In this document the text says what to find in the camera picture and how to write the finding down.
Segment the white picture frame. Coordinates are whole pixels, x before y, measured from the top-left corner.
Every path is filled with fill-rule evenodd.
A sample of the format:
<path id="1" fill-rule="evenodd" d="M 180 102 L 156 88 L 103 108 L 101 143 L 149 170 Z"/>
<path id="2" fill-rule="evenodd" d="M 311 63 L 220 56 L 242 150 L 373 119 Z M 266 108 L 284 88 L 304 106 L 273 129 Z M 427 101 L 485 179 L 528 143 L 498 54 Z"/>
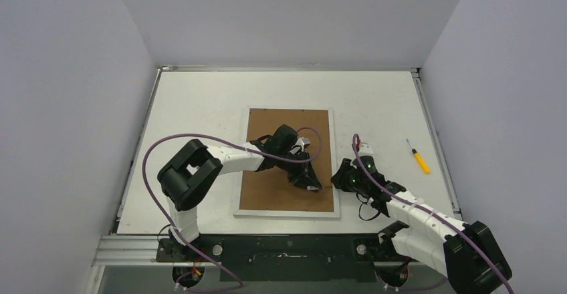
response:
<path id="1" fill-rule="evenodd" d="M 312 162 L 322 186 L 332 186 L 337 170 L 334 115 L 331 108 L 284 109 L 247 107 L 243 113 L 241 138 L 250 141 L 286 124 L 311 140 L 307 150 L 319 152 Z M 285 219 L 338 219 L 338 191 L 311 192 L 290 184 L 287 174 L 272 168 L 258 173 L 244 172 L 234 200 L 235 216 L 277 217 Z"/>

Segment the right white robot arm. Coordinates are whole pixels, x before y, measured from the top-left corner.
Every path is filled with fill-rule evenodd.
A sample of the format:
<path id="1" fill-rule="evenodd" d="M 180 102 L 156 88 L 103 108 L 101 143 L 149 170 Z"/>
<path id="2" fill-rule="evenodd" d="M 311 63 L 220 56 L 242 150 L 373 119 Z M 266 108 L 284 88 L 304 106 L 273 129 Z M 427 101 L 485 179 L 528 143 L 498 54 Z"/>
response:
<path id="1" fill-rule="evenodd" d="M 362 196 L 394 222 L 378 234 L 388 260 L 408 257 L 434 269 L 456 293 L 493 293 L 509 287 L 512 270 L 487 225 L 472 224 L 433 209 L 402 185 L 386 180 L 370 156 L 343 159 L 333 186 Z"/>

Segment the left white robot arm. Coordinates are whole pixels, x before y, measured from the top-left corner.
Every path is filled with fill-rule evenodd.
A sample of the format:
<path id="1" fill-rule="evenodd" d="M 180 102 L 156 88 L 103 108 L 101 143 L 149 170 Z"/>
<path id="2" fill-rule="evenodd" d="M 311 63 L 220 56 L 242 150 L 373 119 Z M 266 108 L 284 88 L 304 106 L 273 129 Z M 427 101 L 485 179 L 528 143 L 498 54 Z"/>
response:
<path id="1" fill-rule="evenodd" d="M 242 145 L 218 139 L 219 146 L 206 146 L 203 140 L 210 137 L 204 134 L 189 134 L 189 138 L 157 174 L 173 222 L 173 251 L 183 261 L 199 254 L 197 206 L 218 176 L 277 167 L 286 172 L 288 182 L 295 187 L 312 192 L 322 189 L 307 151 L 310 140 L 288 125 Z"/>

